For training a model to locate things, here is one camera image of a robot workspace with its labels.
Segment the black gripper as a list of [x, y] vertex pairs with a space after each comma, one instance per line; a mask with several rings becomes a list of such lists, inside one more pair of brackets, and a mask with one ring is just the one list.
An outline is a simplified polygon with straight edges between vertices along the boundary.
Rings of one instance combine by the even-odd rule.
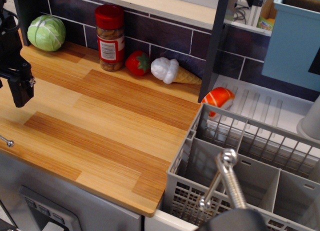
[[7, 0], [0, 0], [0, 76], [7, 79], [17, 108], [22, 108], [34, 97], [35, 78], [31, 65], [21, 56], [20, 20], [7, 10]]

